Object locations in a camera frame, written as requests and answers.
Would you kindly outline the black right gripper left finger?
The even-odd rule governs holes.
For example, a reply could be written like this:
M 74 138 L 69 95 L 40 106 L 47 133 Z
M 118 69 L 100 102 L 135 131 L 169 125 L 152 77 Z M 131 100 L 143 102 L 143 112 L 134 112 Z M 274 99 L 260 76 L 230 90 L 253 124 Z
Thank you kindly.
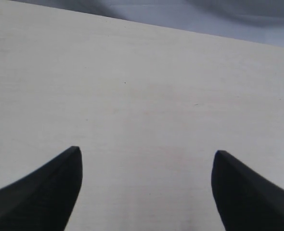
M 71 146 L 0 189 L 0 231 L 63 231 L 83 179 L 82 153 Z

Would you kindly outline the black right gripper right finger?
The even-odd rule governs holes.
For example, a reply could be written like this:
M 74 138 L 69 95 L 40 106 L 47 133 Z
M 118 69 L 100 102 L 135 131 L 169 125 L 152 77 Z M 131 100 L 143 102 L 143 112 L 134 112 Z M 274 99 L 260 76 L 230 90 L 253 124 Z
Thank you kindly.
M 227 151 L 215 153 L 211 187 L 227 231 L 284 231 L 284 189 Z

